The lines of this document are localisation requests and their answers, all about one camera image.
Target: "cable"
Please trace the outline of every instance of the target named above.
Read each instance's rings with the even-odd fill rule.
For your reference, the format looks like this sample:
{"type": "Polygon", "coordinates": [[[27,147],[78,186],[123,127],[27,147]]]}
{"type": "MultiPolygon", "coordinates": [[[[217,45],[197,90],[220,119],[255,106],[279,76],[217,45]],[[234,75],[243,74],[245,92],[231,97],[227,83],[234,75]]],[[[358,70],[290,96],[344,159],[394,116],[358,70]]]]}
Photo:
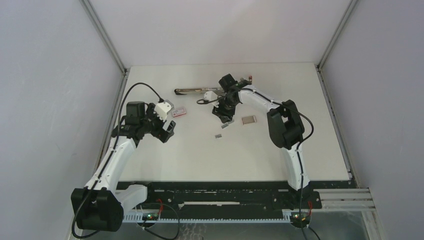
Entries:
{"type": "Polygon", "coordinates": [[[306,217],[309,217],[309,216],[311,216],[311,215],[312,215],[312,208],[313,208],[314,206],[312,206],[312,202],[311,202],[311,201],[307,201],[307,205],[309,206],[309,213],[307,214],[307,216],[306,216],[306,217]]]}
{"type": "Polygon", "coordinates": [[[157,215],[159,215],[159,218],[160,218],[161,217],[161,213],[164,210],[164,205],[163,205],[163,202],[162,202],[162,200],[160,198],[156,199],[156,202],[159,202],[160,203],[160,208],[159,208],[159,211],[157,212],[157,215]]]}
{"type": "Polygon", "coordinates": [[[146,203],[146,205],[161,205],[161,206],[166,206],[166,207],[168,207],[168,208],[172,209],[172,210],[173,210],[173,212],[174,212],[174,213],[175,213],[175,215],[176,215],[177,220],[178,220],[178,225],[177,225],[178,229],[176,230],[176,234],[175,234],[175,236],[174,236],[173,238],[167,238],[167,237],[161,236],[161,235],[159,235],[159,234],[157,234],[157,233],[155,233],[155,232],[152,232],[152,231],[151,231],[151,230],[149,230],[148,228],[143,227],[143,225],[144,225],[144,224],[146,223],[146,221],[147,221],[147,218],[146,218],[146,219],[143,221],[143,223],[141,224],[141,226],[143,227],[143,229],[144,229],[146,232],[148,232],[149,234],[151,234],[151,235],[153,235],[153,236],[156,236],[156,237],[158,237],[158,238],[160,238],[160,239],[163,239],[163,240],[175,240],[175,239],[177,239],[177,238],[178,238],[178,235],[180,234],[180,217],[178,216],[177,211],[176,211],[173,207],[171,207],[170,205],[165,204],[165,203],[155,203],[155,202],[152,202],[152,203],[146,203]]]}
{"type": "MultiPolygon", "coordinates": [[[[296,147],[297,159],[299,159],[300,174],[301,174],[301,176],[300,176],[300,187],[301,188],[300,188],[300,199],[299,199],[299,216],[301,216],[301,214],[302,214],[302,197],[303,197],[303,192],[304,192],[304,168],[303,168],[302,161],[301,161],[301,155],[299,153],[299,147],[301,146],[301,144],[303,142],[305,142],[308,138],[310,138],[312,136],[312,134],[314,133],[314,125],[312,124],[311,120],[309,118],[307,118],[305,115],[301,114],[300,112],[297,112],[297,113],[309,122],[310,128],[311,128],[309,135],[306,136],[303,140],[301,140],[296,147]]],[[[302,225],[302,221],[300,221],[300,229],[302,230],[302,234],[303,234],[303,237],[305,238],[305,240],[308,240],[308,237],[306,237],[306,234],[305,234],[304,226],[302,225]]]]}
{"type": "MultiPolygon", "coordinates": [[[[103,174],[103,171],[106,169],[106,166],[108,165],[108,163],[109,163],[109,161],[111,160],[111,157],[112,157],[112,155],[113,155],[113,153],[115,152],[115,149],[116,149],[116,147],[117,147],[117,144],[118,144],[118,139],[119,139],[119,132],[120,132],[120,129],[121,129],[121,124],[122,124],[122,122],[124,121],[124,118],[121,118],[121,113],[122,113],[122,108],[124,107],[124,103],[125,103],[125,100],[127,99],[127,96],[128,96],[128,94],[131,92],[131,90],[135,87],[135,86],[137,86],[137,85],[144,85],[144,86],[147,86],[148,88],[150,88],[158,97],[159,97],[159,103],[162,103],[162,102],[164,102],[165,100],[150,86],[150,85],[148,85],[148,84],[146,84],[146,83],[144,83],[144,82],[137,82],[137,83],[135,83],[134,85],[132,85],[129,89],[128,89],[128,91],[126,92],[126,94],[125,94],[125,96],[123,97],[123,99],[122,99],[122,104],[120,105],[120,108],[119,108],[119,114],[118,114],[118,119],[120,120],[120,122],[118,122],[118,128],[117,128],[117,134],[116,134],[116,140],[115,140],[115,143],[114,143],[114,145],[113,145],[113,149],[110,151],[110,154],[109,154],[109,157],[107,158],[107,160],[106,160],[106,162],[104,163],[104,165],[103,165],[103,167],[101,168],[101,170],[100,170],[100,173],[98,174],[98,176],[97,176],[97,179],[100,179],[100,177],[102,176],[102,174],[103,174]]],[[[93,184],[93,186],[91,187],[91,189],[88,191],[88,193],[87,193],[87,195],[84,197],[84,199],[81,201],[81,203],[79,204],[79,207],[78,207],[78,209],[76,210],[76,212],[75,212],[75,215],[73,216],[73,220],[72,220],[72,227],[71,227],[71,232],[72,232],[72,235],[73,235],[73,237],[74,238],[76,238],[76,239],[86,239],[86,238],[89,238],[89,237],[91,237],[91,236],[93,236],[93,235],[95,235],[95,234],[97,234],[97,233],[99,233],[100,231],[99,230],[97,230],[97,231],[94,231],[94,232],[92,232],[92,233],[90,233],[90,234],[88,234],[88,235],[85,235],[85,236],[79,236],[79,235],[77,235],[77,233],[75,232],[75,223],[77,222],[77,218],[78,218],[78,215],[80,214],[80,211],[81,211],[81,208],[83,207],[83,205],[84,205],[84,203],[90,198],[90,195],[92,194],[92,192],[93,192],[93,189],[95,188],[95,186],[97,185],[97,183],[98,183],[98,180],[96,180],[95,182],[94,182],[94,184],[93,184]]]]}
{"type": "Polygon", "coordinates": [[[316,232],[316,231],[314,231],[314,230],[312,229],[312,227],[308,226],[307,228],[308,228],[308,229],[310,229],[310,230],[313,232],[313,234],[315,234],[315,236],[318,238],[318,240],[321,240],[320,236],[318,236],[317,232],[316,232]]]}
{"type": "Polygon", "coordinates": [[[225,98],[227,95],[218,95],[218,97],[212,101],[206,100],[206,99],[199,99],[196,101],[197,104],[199,105],[206,105],[206,104],[210,104],[210,103],[214,103],[216,101],[219,101],[221,98],[225,98]]]}
{"type": "Polygon", "coordinates": [[[79,207],[78,207],[78,209],[77,209],[77,210],[76,210],[76,212],[75,212],[75,216],[73,216],[71,231],[72,231],[72,236],[73,236],[74,238],[76,238],[76,239],[86,239],[86,238],[89,238],[89,237],[91,237],[91,236],[93,236],[93,235],[95,235],[95,234],[98,234],[98,233],[100,232],[99,230],[97,230],[97,231],[94,231],[94,232],[92,232],[92,233],[90,233],[90,234],[87,234],[87,235],[84,235],[84,236],[79,236],[79,235],[77,235],[77,233],[75,232],[75,223],[77,222],[78,214],[80,213],[80,211],[81,211],[81,208],[82,208],[83,204],[87,201],[87,199],[89,199],[89,197],[90,197],[90,195],[91,195],[91,193],[92,193],[92,191],[93,191],[93,189],[94,189],[94,187],[95,187],[96,185],[97,185],[97,180],[94,182],[93,186],[92,186],[92,187],[91,187],[91,189],[88,191],[87,195],[84,197],[84,199],[83,199],[83,200],[81,201],[81,203],[79,204],[79,207]]]}

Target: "white table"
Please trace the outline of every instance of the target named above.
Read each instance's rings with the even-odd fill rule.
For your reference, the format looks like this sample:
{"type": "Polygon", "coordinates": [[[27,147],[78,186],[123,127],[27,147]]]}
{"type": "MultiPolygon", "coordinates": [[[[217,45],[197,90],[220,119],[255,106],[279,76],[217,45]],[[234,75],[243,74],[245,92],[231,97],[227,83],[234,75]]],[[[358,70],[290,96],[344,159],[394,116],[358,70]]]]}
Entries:
{"type": "MultiPolygon", "coordinates": [[[[239,104],[234,123],[221,128],[213,106],[198,105],[199,95],[177,96],[174,89],[219,87],[222,76],[239,80],[253,76],[253,84],[282,101],[293,100],[309,117],[315,133],[303,145],[305,168],[313,181],[348,180],[348,173],[330,118],[323,91],[312,63],[252,63],[133,66],[125,92],[135,83],[150,84],[176,108],[187,114],[176,118],[175,135],[165,144],[151,135],[140,141],[128,161],[121,181],[284,181],[287,169],[279,149],[269,137],[267,118],[239,104]],[[257,123],[242,124],[242,117],[255,115],[257,123]]],[[[129,101],[157,103],[145,86],[136,86],[129,101]]],[[[306,120],[306,136],[310,126],[306,120]]]]}

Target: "metal frame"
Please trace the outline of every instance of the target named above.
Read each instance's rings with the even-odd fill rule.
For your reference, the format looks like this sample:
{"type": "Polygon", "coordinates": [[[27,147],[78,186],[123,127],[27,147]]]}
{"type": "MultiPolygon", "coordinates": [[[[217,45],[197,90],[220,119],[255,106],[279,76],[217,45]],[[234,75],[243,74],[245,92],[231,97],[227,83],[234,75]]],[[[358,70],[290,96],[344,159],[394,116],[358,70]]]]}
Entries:
{"type": "Polygon", "coordinates": [[[115,49],[108,33],[106,32],[105,27],[100,21],[99,16],[94,10],[92,3],[90,2],[90,0],[79,0],[79,2],[81,3],[82,7],[84,8],[85,12],[87,13],[88,17],[93,23],[98,35],[100,36],[107,50],[112,55],[112,58],[115,61],[116,65],[118,66],[119,70],[121,71],[122,74],[125,74],[127,70],[124,66],[124,63],[119,57],[119,54],[117,50],[115,49]]]}
{"type": "Polygon", "coordinates": [[[127,85],[128,75],[129,75],[129,71],[127,71],[125,74],[123,74],[121,79],[120,79],[119,89],[118,89],[118,92],[116,93],[116,96],[115,96],[113,108],[112,108],[112,111],[110,113],[109,122],[107,123],[106,130],[103,134],[103,140],[102,140],[103,144],[101,146],[101,151],[100,151],[99,156],[97,158],[98,164],[100,164],[100,161],[105,156],[105,154],[106,154],[105,150],[109,147],[109,142],[111,140],[112,130],[114,129],[115,123],[117,121],[121,99],[124,96],[125,86],[127,85]]]}
{"type": "Polygon", "coordinates": [[[350,19],[354,9],[356,8],[359,0],[350,0],[349,5],[347,6],[346,10],[343,13],[343,17],[341,18],[340,22],[338,23],[337,28],[334,31],[334,34],[331,37],[330,42],[328,43],[327,47],[324,50],[324,53],[319,60],[319,63],[317,65],[318,70],[323,69],[324,64],[327,61],[327,58],[329,57],[331,51],[333,50],[337,40],[339,39],[340,34],[342,33],[343,29],[346,26],[346,23],[350,19]]]}
{"type": "MultiPolygon", "coordinates": [[[[376,238],[375,236],[379,236],[377,230],[377,215],[376,215],[376,207],[372,200],[369,189],[359,189],[359,188],[349,188],[349,189],[317,189],[320,193],[322,208],[321,209],[313,209],[312,212],[362,212],[364,216],[365,225],[367,227],[368,233],[371,233],[372,240],[379,240],[381,238],[376,238]]],[[[229,211],[231,209],[235,209],[236,207],[243,208],[245,210],[252,210],[248,213],[248,215],[237,215],[234,213],[230,213],[229,215],[223,215],[222,217],[199,217],[197,218],[197,214],[186,214],[183,217],[180,217],[181,223],[290,223],[289,216],[292,213],[297,214],[297,209],[272,209],[263,206],[257,202],[252,202],[251,207],[249,206],[241,206],[240,202],[222,202],[222,201],[197,201],[197,202],[183,202],[181,203],[173,203],[175,208],[180,208],[181,212],[190,211],[187,207],[196,206],[202,207],[203,211],[211,212],[218,208],[226,207],[225,211],[229,211]]],[[[143,212],[147,213],[155,213],[156,209],[144,209],[143,212]]],[[[142,223],[142,214],[140,210],[133,209],[128,214],[124,216],[124,223],[142,223]]],[[[149,221],[149,222],[160,222],[160,223],[176,223],[177,219],[173,218],[173,212],[165,209],[163,212],[163,218],[158,221],[149,221]]]]}
{"type": "Polygon", "coordinates": [[[346,142],[343,138],[343,134],[340,127],[340,121],[338,121],[337,115],[335,113],[335,109],[332,104],[331,95],[327,90],[327,85],[325,82],[325,79],[322,75],[322,71],[316,67],[316,73],[318,75],[319,83],[321,84],[322,93],[324,94],[325,102],[327,103],[327,108],[330,113],[331,121],[334,126],[335,135],[337,137],[338,144],[340,146],[341,154],[343,156],[344,164],[346,165],[347,173],[349,174],[349,177],[355,181],[355,183],[361,187],[361,183],[358,179],[356,179],[357,173],[355,171],[355,167],[351,163],[351,154],[348,151],[348,148],[346,147],[346,142]]]}

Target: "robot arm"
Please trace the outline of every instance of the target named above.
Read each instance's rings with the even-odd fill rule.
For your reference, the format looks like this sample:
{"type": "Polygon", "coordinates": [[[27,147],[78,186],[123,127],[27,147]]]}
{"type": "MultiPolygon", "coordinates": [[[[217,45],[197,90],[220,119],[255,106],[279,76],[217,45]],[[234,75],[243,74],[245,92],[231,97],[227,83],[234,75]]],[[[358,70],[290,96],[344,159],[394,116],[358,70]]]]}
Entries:
{"type": "Polygon", "coordinates": [[[173,105],[167,101],[157,104],[138,101],[126,105],[125,124],[119,124],[112,131],[110,145],[97,171],[84,188],[75,188],[72,192],[78,228],[116,232],[124,215],[146,200],[147,187],[143,185],[134,184],[116,194],[118,181],[145,134],[151,134],[163,143],[174,135],[176,123],[167,122],[172,108],[173,105]]]}
{"type": "Polygon", "coordinates": [[[246,104],[266,114],[269,137],[281,149],[288,171],[288,184],[294,192],[308,189],[309,178],[305,171],[302,155],[302,140],[304,125],[293,101],[274,100],[267,96],[247,80],[235,81],[227,74],[220,81],[225,96],[218,96],[209,91],[200,104],[213,104],[212,113],[219,117],[222,123],[230,122],[236,113],[236,105],[246,104]]]}

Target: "gray object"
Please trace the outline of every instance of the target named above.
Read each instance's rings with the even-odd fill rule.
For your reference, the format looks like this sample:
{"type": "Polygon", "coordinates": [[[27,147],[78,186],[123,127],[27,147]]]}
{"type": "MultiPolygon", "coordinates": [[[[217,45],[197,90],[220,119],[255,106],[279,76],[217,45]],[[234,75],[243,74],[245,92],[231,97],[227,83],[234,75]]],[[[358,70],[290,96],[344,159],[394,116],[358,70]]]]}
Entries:
{"type": "Polygon", "coordinates": [[[243,125],[256,123],[256,116],[245,116],[241,118],[243,125]]]}
{"type": "Polygon", "coordinates": [[[222,129],[225,129],[226,127],[228,127],[228,125],[230,125],[230,124],[232,124],[232,123],[234,123],[234,119],[232,119],[231,121],[229,121],[229,122],[226,122],[224,125],[222,125],[221,126],[221,128],[222,129]]]}
{"type": "Polygon", "coordinates": [[[176,95],[190,95],[190,94],[205,94],[206,92],[212,91],[216,95],[225,95],[224,90],[221,87],[198,87],[198,88],[177,88],[174,90],[176,95]]]}

